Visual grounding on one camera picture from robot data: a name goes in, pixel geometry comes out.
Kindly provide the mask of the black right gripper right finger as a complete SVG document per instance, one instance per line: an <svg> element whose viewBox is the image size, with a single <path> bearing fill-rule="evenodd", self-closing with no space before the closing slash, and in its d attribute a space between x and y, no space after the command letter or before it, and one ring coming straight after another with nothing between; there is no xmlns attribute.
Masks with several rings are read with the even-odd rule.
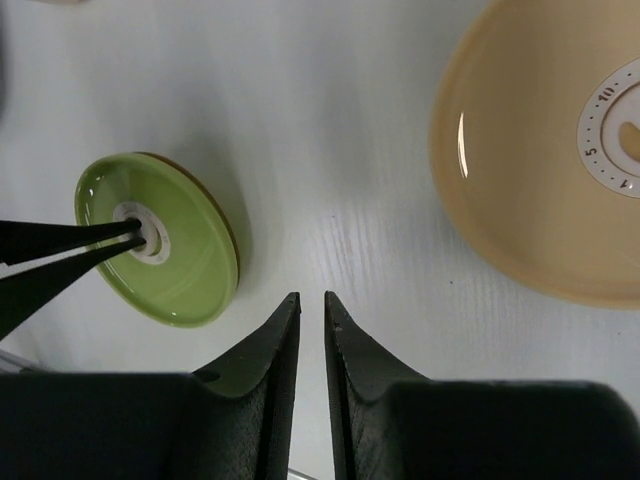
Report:
<svg viewBox="0 0 640 480"><path fill-rule="evenodd" d="M324 297L339 479L635 479L639 423L585 381L439 381L404 364Z"/></svg>

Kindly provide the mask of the green round lid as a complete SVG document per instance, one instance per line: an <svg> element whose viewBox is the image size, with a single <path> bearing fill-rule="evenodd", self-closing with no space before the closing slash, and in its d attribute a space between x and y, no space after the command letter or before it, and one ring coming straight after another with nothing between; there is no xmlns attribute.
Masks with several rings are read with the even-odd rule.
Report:
<svg viewBox="0 0 640 480"><path fill-rule="evenodd" d="M149 152L101 158L78 180L74 213L80 226L140 222L144 245L97 270L141 313L196 328L231 303L240 276L232 229L206 187L177 163Z"/></svg>

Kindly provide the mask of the beige round lid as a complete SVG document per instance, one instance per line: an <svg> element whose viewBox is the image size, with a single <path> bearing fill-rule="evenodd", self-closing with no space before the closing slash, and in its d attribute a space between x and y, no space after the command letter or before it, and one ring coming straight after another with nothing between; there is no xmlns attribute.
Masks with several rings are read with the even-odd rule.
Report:
<svg viewBox="0 0 640 480"><path fill-rule="evenodd" d="M442 77L429 159L450 220L492 266L637 308L638 3L490 3Z"/></svg>

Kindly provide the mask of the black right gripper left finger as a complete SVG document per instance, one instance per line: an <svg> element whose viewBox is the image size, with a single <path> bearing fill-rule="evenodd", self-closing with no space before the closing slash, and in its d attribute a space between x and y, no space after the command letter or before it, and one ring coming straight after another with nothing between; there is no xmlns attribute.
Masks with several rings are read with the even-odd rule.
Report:
<svg viewBox="0 0 640 480"><path fill-rule="evenodd" d="M291 293L191 373L1 379L5 479L284 479L300 338Z"/></svg>

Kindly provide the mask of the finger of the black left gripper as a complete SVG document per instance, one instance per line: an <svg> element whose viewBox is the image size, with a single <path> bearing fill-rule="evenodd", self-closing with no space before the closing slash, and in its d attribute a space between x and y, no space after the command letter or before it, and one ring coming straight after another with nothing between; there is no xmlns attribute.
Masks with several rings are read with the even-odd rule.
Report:
<svg viewBox="0 0 640 480"><path fill-rule="evenodd" d="M140 220L72 226L19 221L1 221L1 262L15 265L85 247L100 241L133 234Z"/></svg>
<svg viewBox="0 0 640 480"><path fill-rule="evenodd" d="M145 244L136 237L2 278L1 339L94 267Z"/></svg>

